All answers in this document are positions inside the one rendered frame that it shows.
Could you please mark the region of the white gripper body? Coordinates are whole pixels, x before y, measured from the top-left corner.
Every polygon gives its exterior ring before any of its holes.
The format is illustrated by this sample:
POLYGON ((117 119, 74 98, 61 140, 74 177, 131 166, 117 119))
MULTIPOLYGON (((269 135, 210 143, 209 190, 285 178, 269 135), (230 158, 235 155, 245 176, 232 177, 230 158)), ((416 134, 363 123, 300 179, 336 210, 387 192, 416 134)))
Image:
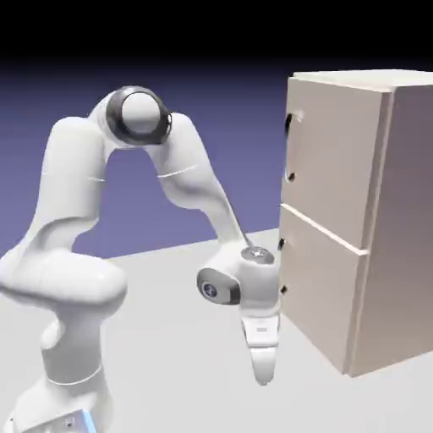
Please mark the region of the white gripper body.
POLYGON ((268 385, 275 374, 277 346, 251 347, 249 352, 255 380, 260 386, 268 385))

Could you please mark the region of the short beige cabinet door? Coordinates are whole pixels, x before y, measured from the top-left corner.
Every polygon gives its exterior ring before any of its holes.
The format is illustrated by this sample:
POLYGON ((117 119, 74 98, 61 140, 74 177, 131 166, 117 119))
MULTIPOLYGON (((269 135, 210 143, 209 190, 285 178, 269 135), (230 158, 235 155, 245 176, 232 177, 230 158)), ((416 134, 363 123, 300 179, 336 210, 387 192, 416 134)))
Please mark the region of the short beige cabinet door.
POLYGON ((287 242, 284 313, 345 373, 354 297, 369 251, 352 246, 286 204, 281 205, 280 238, 287 242))

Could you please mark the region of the beige cabinet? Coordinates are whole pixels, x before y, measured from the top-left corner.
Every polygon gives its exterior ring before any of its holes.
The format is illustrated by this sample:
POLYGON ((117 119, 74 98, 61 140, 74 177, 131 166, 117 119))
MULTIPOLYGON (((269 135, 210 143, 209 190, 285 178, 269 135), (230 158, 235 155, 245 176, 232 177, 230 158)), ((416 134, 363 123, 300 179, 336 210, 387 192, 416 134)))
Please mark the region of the beige cabinet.
POLYGON ((392 90, 371 177, 369 255, 354 297, 343 374, 364 375, 433 351, 433 72, 296 74, 392 90))

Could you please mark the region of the tall beige cabinet door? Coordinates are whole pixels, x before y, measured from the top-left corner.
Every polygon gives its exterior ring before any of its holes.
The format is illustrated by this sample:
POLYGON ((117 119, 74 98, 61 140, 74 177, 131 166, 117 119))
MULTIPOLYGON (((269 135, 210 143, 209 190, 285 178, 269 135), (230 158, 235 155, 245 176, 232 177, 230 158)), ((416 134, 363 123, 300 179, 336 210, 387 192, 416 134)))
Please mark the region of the tall beige cabinet door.
POLYGON ((304 111, 296 179, 282 184, 289 205, 352 246, 366 249, 370 184, 392 90, 296 74, 287 112, 304 111))

